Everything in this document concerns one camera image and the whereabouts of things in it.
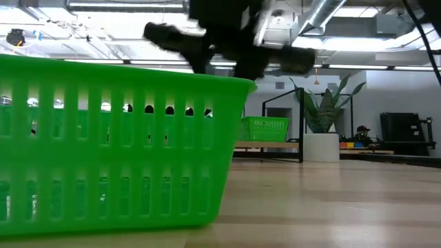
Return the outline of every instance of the white planter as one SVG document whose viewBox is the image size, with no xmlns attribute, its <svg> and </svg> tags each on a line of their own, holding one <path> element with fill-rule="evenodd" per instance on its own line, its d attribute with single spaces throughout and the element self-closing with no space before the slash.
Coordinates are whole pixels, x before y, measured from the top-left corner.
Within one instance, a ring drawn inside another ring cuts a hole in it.
<svg viewBox="0 0 441 248">
<path fill-rule="evenodd" d="M 340 161 L 338 134 L 304 134 L 303 160 L 338 163 Z"/>
</svg>

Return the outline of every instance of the potted plant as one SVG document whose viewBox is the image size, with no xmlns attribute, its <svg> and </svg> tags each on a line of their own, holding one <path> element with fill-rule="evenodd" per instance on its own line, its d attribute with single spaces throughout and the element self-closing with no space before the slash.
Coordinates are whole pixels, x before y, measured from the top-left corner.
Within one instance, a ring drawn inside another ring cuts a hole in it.
<svg viewBox="0 0 441 248">
<path fill-rule="evenodd" d="M 309 129 L 313 132 L 313 134 L 304 134 L 303 136 L 303 158 L 305 161 L 336 163 L 340 160 L 338 134 L 330 133 L 329 130 L 342 111 L 342 107 L 366 84 L 357 85 L 346 99 L 340 101 L 340 93 L 346 87 L 350 76 L 341 80 L 338 89 L 333 92 L 326 89 L 320 104 L 313 92 L 305 93 L 305 119 Z M 294 98 L 297 101 L 300 99 L 299 91 L 294 94 Z"/>
</svg>

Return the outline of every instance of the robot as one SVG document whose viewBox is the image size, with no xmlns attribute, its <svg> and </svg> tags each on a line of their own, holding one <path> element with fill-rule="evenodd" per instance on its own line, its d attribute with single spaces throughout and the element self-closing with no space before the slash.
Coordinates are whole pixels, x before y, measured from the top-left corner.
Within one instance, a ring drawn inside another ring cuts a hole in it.
<svg viewBox="0 0 441 248">
<path fill-rule="evenodd" d="M 281 49 L 254 45 L 260 16 L 268 8 L 264 0 L 189 0 L 189 18 L 206 29 L 202 37 L 180 32 L 176 27 L 148 23 L 144 38 L 158 47 L 178 52 L 194 73 L 205 74 L 215 54 L 235 61 L 234 77 L 256 80 L 264 77 L 269 63 L 279 63 L 283 72 L 306 74 L 315 63 L 316 51 L 293 48 Z M 243 25 L 243 13 L 249 15 Z"/>
</svg>

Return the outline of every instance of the floor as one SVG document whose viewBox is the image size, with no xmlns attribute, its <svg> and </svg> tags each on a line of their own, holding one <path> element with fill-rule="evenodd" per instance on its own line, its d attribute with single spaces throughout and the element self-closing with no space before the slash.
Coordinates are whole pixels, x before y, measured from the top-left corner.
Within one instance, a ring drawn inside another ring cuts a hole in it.
<svg viewBox="0 0 441 248">
<path fill-rule="evenodd" d="M 234 160 L 220 215 L 208 227 L 0 247 L 441 247 L 441 170 Z"/>
</svg>

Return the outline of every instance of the green basket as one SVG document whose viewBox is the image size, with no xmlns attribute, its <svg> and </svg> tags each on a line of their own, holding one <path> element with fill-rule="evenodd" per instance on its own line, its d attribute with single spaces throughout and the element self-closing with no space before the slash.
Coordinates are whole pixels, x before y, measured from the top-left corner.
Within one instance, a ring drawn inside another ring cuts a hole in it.
<svg viewBox="0 0 441 248">
<path fill-rule="evenodd" d="M 240 141 L 285 142 L 289 118 L 248 116 L 242 118 Z"/>
<path fill-rule="evenodd" d="M 0 96 L 12 98 L 0 107 L 0 236 L 217 217 L 252 81 L 7 55 L 0 65 Z"/>
</svg>

